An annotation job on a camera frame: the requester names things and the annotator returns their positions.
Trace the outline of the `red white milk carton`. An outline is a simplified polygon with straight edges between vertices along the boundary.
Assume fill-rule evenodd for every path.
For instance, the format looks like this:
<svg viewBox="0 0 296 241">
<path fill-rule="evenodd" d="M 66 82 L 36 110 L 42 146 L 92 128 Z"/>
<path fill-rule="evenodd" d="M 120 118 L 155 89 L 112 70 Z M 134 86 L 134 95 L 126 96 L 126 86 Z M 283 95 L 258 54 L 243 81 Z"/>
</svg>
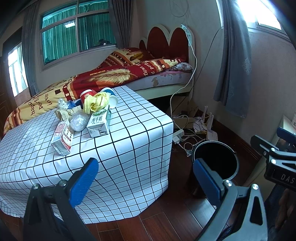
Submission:
<svg viewBox="0 0 296 241">
<path fill-rule="evenodd" d="M 68 120 L 60 121 L 54 131 L 50 144 L 60 156 L 69 155 L 73 136 L 74 130 L 71 128 L 70 122 Z"/>
</svg>

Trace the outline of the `clear plastic bag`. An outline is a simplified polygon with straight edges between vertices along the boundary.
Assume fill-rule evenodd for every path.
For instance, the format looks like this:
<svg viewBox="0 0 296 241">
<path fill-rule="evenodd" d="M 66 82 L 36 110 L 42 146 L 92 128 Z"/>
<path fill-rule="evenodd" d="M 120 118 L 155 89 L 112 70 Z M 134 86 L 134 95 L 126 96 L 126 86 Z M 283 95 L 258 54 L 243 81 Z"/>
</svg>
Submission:
<svg viewBox="0 0 296 241">
<path fill-rule="evenodd" d="M 81 132 L 86 128 L 89 119 L 90 114 L 86 114 L 84 111 L 80 110 L 71 116 L 70 126 L 74 132 Z"/>
</svg>

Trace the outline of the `beige paper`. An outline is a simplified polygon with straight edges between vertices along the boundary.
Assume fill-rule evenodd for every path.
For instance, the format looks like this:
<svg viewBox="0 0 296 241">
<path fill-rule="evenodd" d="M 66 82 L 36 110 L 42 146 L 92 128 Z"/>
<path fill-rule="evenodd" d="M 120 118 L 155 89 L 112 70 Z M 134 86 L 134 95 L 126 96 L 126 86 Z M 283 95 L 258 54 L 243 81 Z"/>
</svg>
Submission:
<svg viewBox="0 0 296 241">
<path fill-rule="evenodd" d="M 60 121 L 70 121 L 76 111 L 73 109 L 57 109 L 55 115 Z"/>
</svg>

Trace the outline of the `green white milk carton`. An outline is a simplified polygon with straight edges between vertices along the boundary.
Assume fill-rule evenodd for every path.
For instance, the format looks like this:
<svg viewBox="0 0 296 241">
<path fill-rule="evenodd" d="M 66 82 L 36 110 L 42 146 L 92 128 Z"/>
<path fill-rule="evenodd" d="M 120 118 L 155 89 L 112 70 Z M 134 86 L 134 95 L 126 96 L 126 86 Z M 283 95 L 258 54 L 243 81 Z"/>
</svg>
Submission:
<svg viewBox="0 0 296 241">
<path fill-rule="evenodd" d="M 110 117 L 109 105 L 91 115 L 86 128 L 92 138 L 109 134 Z"/>
</svg>

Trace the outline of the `white tissue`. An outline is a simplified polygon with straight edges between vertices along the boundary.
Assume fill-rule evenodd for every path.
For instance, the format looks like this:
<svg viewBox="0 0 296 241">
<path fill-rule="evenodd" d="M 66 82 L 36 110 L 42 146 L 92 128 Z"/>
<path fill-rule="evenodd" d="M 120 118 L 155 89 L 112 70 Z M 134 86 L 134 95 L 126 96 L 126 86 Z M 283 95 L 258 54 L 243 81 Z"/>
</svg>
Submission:
<svg viewBox="0 0 296 241">
<path fill-rule="evenodd" d="M 66 102 L 64 99 L 59 98 L 57 109 L 67 110 L 68 109 L 68 102 Z"/>
</svg>

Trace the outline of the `blue tall paper cup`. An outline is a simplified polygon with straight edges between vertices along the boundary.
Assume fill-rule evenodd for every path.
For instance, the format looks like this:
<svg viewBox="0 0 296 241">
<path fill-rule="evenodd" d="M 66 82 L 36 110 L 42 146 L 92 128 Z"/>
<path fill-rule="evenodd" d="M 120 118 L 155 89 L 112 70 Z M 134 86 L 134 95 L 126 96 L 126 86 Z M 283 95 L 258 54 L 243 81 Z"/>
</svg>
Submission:
<svg viewBox="0 0 296 241">
<path fill-rule="evenodd" d="M 118 104 L 118 99 L 112 88 L 105 87 L 101 90 L 101 92 L 105 92 L 109 95 L 109 107 L 110 109 L 116 108 Z"/>
</svg>

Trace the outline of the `grey curtain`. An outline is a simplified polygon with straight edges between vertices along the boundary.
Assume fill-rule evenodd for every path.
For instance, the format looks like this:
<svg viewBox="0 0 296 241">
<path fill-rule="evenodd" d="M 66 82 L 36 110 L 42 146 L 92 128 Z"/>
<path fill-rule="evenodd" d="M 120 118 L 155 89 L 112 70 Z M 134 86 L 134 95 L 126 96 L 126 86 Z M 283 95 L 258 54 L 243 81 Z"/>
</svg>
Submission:
<svg viewBox="0 0 296 241">
<path fill-rule="evenodd" d="M 250 102 L 252 55 L 247 23 L 237 1 L 222 1 L 223 53 L 214 100 L 246 118 Z"/>
<path fill-rule="evenodd" d="M 39 92 L 35 72 L 35 37 L 39 6 L 40 1 L 35 1 L 25 9 L 22 28 L 22 56 L 31 96 Z"/>
<path fill-rule="evenodd" d="M 132 30 L 133 1 L 109 0 L 109 14 L 112 31 L 118 48 L 126 48 L 130 44 Z"/>
</svg>

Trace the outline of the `white power strip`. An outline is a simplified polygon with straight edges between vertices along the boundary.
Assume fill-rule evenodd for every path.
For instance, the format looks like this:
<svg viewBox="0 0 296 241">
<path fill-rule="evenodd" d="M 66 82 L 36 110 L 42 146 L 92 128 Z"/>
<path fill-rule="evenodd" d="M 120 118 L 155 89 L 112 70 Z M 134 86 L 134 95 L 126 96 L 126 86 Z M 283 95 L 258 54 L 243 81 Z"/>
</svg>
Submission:
<svg viewBox="0 0 296 241">
<path fill-rule="evenodd" d="M 173 133 L 173 138 L 172 141 L 174 144 L 179 144 L 180 141 L 182 140 L 182 137 L 184 136 L 184 130 L 178 130 L 176 132 Z"/>
</svg>

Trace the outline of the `cardboard box under bed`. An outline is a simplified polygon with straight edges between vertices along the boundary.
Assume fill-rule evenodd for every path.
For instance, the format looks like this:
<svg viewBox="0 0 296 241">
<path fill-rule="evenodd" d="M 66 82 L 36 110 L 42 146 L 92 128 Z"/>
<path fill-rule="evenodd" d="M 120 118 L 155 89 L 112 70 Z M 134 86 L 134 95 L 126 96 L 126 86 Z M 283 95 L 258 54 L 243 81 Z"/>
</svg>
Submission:
<svg viewBox="0 0 296 241">
<path fill-rule="evenodd" d="M 184 100 L 173 112 L 174 128 L 179 129 L 193 129 L 193 123 L 198 112 L 198 106 L 193 99 Z"/>
</svg>

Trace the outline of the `floral pillow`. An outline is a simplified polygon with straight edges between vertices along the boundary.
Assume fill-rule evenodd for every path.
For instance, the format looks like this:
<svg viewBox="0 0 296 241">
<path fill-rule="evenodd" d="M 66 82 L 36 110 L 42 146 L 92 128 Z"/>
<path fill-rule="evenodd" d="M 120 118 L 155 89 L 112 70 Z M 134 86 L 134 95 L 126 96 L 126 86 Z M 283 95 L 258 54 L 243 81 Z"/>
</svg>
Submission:
<svg viewBox="0 0 296 241">
<path fill-rule="evenodd" d="M 167 71 L 191 72 L 193 71 L 193 68 L 189 63 L 181 62 L 170 67 Z"/>
</svg>

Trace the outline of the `bed with red headboard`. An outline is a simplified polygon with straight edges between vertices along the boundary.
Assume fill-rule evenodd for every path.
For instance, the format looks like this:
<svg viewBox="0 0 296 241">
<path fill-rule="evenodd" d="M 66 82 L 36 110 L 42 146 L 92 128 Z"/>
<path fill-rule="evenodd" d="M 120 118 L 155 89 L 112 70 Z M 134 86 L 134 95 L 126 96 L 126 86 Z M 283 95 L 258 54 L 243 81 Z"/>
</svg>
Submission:
<svg viewBox="0 0 296 241">
<path fill-rule="evenodd" d="M 184 57 L 193 68 L 197 66 L 195 57 L 195 37 L 193 32 L 181 24 L 173 30 L 163 25 L 153 26 L 146 38 L 138 44 L 142 50 L 149 51 L 154 57 Z M 191 91 L 194 71 L 164 71 L 149 77 L 128 83 L 126 86 L 145 99 L 170 96 L 175 92 Z"/>
</svg>

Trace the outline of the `red yellow feather blanket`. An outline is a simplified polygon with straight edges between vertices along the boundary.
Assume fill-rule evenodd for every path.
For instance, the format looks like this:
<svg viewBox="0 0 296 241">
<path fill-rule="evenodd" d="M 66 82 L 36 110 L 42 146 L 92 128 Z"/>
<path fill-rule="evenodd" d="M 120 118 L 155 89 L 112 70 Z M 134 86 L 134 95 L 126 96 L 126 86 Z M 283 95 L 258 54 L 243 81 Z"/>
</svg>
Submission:
<svg viewBox="0 0 296 241">
<path fill-rule="evenodd" d="M 58 100 L 76 100 L 87 89 L 96 92 L 148 77 L 185 62 L 185 53 L 168 52 L 155 58 L 147 50 L 124 48 L 113 51 L 97 68 L 56 82 L 10 113 L 3 133 L 57 107 Z"/>
</svg>

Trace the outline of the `grey left curtain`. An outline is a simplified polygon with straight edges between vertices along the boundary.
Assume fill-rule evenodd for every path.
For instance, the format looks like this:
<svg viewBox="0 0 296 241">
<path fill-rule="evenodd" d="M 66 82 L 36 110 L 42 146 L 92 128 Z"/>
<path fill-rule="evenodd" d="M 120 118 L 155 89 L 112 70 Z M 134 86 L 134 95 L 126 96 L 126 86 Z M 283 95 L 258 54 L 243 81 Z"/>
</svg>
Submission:
<svg viewBox="0 0 296 241">
<path fill-rule="evenodd" d="M 25 9 L 22 28 L 22 56 L 31 96 L 39 92 L 35 72 L 35 37 L 39 6 L 40 1 L 35 1 Z"/>
</svg>

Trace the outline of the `large green window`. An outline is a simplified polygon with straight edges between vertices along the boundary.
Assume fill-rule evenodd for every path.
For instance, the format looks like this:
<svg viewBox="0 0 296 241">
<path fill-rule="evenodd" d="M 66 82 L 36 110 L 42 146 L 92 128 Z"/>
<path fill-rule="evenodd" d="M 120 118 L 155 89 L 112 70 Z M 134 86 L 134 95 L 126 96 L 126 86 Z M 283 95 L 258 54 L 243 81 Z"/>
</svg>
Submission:
<svg viewBox="0 0 296 241">
<path fill-rule="evenodd" d="M 88 50 L 116 46 L 108 1 L 72 1 L 40 17 L 42 65 Z"/>
</svg>

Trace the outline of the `grey middle curtain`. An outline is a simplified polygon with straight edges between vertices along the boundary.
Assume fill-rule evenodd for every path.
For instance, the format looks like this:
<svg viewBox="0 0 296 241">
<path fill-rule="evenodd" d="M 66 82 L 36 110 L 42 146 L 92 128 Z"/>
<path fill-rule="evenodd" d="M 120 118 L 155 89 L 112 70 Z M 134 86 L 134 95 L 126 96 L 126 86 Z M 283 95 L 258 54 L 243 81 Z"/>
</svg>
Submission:
<svg viewBox="0 0 296 241">
<path fill-rule="evenodd" d="M 109 0 L 109 14 L 112 31 L 118 48 L 126 48 L 130 44 L 132 30 L 133 1 Z"/>
</svg>

